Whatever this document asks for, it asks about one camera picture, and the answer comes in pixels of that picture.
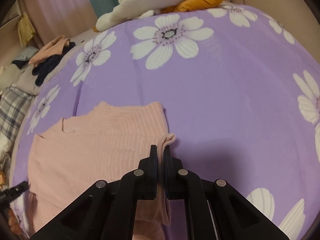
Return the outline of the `beige pillow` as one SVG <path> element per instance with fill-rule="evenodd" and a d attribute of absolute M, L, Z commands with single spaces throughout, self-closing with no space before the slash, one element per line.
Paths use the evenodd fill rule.
<path fill-rule="evenodd" d="M 38 95 L 41 88 L 35 85 L 37 76 L 32 75 L 33 67 L 25 65 L 19 69 L 15 64 L 10 64 L 6 67 L 1 66 L 1 93 L 10 86 L 28 93 L 30 95 Z"/>

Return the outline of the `grey plaid pillow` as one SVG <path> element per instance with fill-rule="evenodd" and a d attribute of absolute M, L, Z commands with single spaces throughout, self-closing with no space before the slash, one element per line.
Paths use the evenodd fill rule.
<path fill-rule="evenodd" d="M 10 86 L 1 96 L 1 133 L 14 142 L 35 96 Z"/>

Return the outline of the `navy blue garment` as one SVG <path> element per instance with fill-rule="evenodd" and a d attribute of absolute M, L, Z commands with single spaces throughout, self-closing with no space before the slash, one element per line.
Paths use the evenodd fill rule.
<path fill-rule="evenodd" d="M 75 47 L 75 42 L 70 42 L 69 45 L 64 46 L 62 50 L 62 54 L 55 54 L 48 58 L 46 58 L 43 62 L 39 63 L 36 67 L 32 70 L 32 75 L 37 76 L 35 80 L 35 85 L 40 87 L 47 75 L 52 72 L 55 67 L 60 63 L 62 58 Z"/>

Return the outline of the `yellow tasselled item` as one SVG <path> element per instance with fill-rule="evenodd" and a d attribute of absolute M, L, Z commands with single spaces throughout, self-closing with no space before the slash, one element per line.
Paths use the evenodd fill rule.
<path fill-rule="evenodd" d="M 22 47 L 25 47 L 36 34 L 36 30 L 26 12 L 22 14 L 22 17 L 17 24 L 17 32 Z"/>

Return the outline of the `pink ribbed knit sweater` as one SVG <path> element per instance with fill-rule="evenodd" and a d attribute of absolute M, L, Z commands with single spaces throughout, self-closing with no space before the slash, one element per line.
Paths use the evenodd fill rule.
<path fill-rule="evenodd" d="M 33 229 L 40 230 L 96 181 L 113 182 L 135 170 L 152 145 L 162 159 L 174 141 L 159 102 L 126 107 L 101 102 L 35 135 L 28 160 Z"/>

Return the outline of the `purple floral bed sheet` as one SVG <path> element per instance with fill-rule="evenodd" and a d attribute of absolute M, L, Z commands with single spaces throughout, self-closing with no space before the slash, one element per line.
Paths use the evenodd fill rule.
<path fill-rule="evenodd" d="M 35 135 L 99 103 L 159 102 L 186 170 L 223 179 L 287 239 L 302 239 L 319 213 L 319 64 L 267 14 L 248 6 L 153 16 L 95 35 L 71 52 L 32 102 L 13 183 L 29 183 Z M 134 239 L 186 239 L 181 200 L 164 192 L 137 203 Z M 29 189 L 13 211 L 27 237 Z"/>

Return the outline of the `peach folded garment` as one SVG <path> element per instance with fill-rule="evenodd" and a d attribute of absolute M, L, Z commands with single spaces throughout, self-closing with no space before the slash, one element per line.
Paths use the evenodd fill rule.
<path fill-rule="evenodd" d="M 44 45 L 30 60 L 29 65 L 37 67 L 40 63 L 46 61 L 47 58 L 53 55 L 61 55 L 63 48 L 69 46 L 70 39 L 64 35 L 54 38 L 52 41 Z"/>

